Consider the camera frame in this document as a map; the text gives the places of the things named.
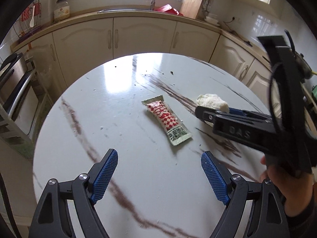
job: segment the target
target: jar with yellow label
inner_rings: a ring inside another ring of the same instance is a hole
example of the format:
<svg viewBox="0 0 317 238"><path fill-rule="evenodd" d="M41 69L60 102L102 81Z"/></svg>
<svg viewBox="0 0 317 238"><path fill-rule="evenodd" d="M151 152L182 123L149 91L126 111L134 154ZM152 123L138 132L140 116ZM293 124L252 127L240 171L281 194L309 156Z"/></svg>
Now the jar with yellow label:
<svg viewBox="0 0 317 238"><path fill-rule="evenodd" d="M58 0L54 10L54 21L59 22L61 20L70 17L70 9L67 0Z"/></svg>

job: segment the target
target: hand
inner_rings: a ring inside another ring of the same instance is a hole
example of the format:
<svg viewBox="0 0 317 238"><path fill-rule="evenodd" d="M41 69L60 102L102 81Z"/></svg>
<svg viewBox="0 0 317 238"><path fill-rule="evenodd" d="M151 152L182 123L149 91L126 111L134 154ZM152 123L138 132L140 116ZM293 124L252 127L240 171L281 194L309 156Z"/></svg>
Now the hand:
<svg viewBox="0 0 317 238"><path fill-rule="evenodd" d="M261 181L269 177L286 198L285 213L289 217L299 215L310 203L313 196L313 175L302 173L299 178L289 175L283 168L271 165L261 174Z"/></svg>

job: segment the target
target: white spoon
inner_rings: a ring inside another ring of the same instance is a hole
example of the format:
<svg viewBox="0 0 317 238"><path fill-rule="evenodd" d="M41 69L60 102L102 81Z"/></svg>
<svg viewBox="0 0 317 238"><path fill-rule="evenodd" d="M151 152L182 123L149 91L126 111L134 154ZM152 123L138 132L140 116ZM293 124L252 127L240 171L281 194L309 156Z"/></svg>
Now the white spoon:
<svg viewBox="0 0 317 238"><path fill-rule="evenodd" d="M34 27L34 11L35 11L35 5L33 5L33 13L32 13L32 19L30 21L30 28Z"/></svg>

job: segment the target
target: candy wrapper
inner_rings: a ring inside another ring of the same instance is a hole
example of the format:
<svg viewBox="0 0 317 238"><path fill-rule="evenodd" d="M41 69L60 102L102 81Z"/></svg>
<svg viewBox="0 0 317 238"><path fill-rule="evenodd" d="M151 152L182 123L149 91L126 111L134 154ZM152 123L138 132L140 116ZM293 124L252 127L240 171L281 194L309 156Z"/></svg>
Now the candy wrapper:
<svg viewBox="0 0 317 238"><path fill-rule="evenodd" d="M181 120L164 102L163 96L142 101L142 104L153 113L164 128L170 142L176 146L192 137Z"/></svg>

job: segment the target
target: round table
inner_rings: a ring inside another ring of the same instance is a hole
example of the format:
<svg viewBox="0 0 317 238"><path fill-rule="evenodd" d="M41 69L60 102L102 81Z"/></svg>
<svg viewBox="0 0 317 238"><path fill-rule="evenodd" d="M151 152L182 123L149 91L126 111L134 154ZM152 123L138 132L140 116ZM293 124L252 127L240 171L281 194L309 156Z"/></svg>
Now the round table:
<svg viewBox="0 0 317 238"><path fill-rule="evenodd" d="M118 166L95 206L110 237L210 237L224 205L202 170L201 154L210 150L246 180L258 180L264 167L261 152L214 135L194 116L196 98L207 93L233 108L269 113L233 76L185 56L126 56L88 72L58 99L40 131L33 162L37 201L49 179L73 180L113 148ZM158 95L192 139L170 144L141 103ZM243 236L250 205L236 237ZM77 238L84 237L73 201L69 210Z"/></svg>

